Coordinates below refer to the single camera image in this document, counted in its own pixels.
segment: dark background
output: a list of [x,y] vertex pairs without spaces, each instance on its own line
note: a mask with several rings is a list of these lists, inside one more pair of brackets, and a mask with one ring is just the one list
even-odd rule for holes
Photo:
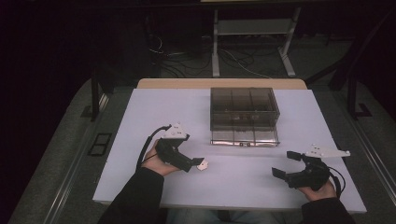
[[[150,63],[156,59],[147,51],[152,39],[143,29],[148,25],[144,12],[81,13],[75,3],[64,0],[0,4],[0,222],[5,223],[70,101],[91,73],[98,74],[105,92],[112,92],[114,86],[134,84],[143,77],[138,74],[156,77],[158,68]],[[365,36],[389,8],[373,6],[305,7],[295,34]],[[180,14],[183,20],[166,11],[150,16],[152,32],[177,48],[200,46],[201,35],[212,32],[207,11]],[[393,13],[354,69],[394,118],[395,22]],[[191,50],[199,54],[199,48]]]

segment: table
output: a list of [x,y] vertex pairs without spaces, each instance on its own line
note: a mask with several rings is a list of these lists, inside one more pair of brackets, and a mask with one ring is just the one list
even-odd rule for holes
[[[111,203],[134,173],[147,137],[155,129],[179,121],[191,135],[179,147],[180,152],[189,158],[205,157],[209,167],[202,172],[192,167],[188,173],[176,172],[167,176],[161,206],[300,209],[306,203],[304,195],[273,177],[271,167],[287,173],[299,172],[304,169],[304,163],[287,159],[286,151],[303,153],[312,144],[336,148],[312,91],[301,84],[299,79],[143,79],[131,96],[93,199]],[[271,148],[211,146],[209,88],[215,86],[273,86],[280,111],[276,125],[280,145]],[[354,213],[365,212],[342,159],[324,161],[346,179],[346,189],[341,197],[346,209]]]

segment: person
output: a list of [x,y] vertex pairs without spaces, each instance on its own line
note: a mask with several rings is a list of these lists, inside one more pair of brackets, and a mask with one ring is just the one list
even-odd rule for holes
[[[164,177],[178,171],[156,156],[155,145],[98,223],[156,223],[163,195]],[[302,206],[304,224],[352,224],[355,223],[343,204],[336,197],[331,181],[318,191],[299,188],[309,203]]]

